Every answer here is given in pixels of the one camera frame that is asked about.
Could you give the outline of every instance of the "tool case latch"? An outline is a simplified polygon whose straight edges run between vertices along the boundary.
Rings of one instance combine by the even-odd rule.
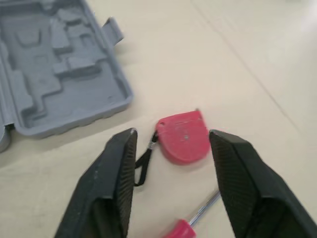
[[[123,39],[123,34],[113,17],[107,20],[102,29],[113,47]]]

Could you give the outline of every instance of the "red screwdriver handle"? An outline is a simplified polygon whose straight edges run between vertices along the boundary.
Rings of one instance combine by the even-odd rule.
[[[193,228],[185,221],[179,220],[174,229],[163,238],[195,238],[196,233]]]

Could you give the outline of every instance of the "white table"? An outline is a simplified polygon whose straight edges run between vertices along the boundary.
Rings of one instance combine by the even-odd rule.
[[[51,238],[73,189],[115,133],[135,127],[140,156],[158,119],[199,108],[209,128],[237,134],[284,177],[317,219],[314,157],[316,21],[310,1],[89,0],[125,39],[116,53],[135,93],[131,107],[65,134],[13,133],[0,154],[0,237]],[[130,238],[159,237],[216,188],[211,154],[190,167],[155,150],[135,189]],[[198,237],[234,237],[219,201]]]

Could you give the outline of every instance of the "tool case foam insert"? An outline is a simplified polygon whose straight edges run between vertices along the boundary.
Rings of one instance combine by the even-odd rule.
[[[43,138],[126,109],[133,94],[113,50],[122,38],[84,0],[0,0],[0,152],[10,125]]]

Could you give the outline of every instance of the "screwdriver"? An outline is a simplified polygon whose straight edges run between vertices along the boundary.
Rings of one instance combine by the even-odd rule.
[[[212,207],[219,198],[220,192],[217,190],[212,194],[207,203],[197,211],[197,213],[189,222],[185,220],[178,220],[174,229],[163,238],[195,238],[196,233],[193,230],[194,225],[199,221],[208,208]]]

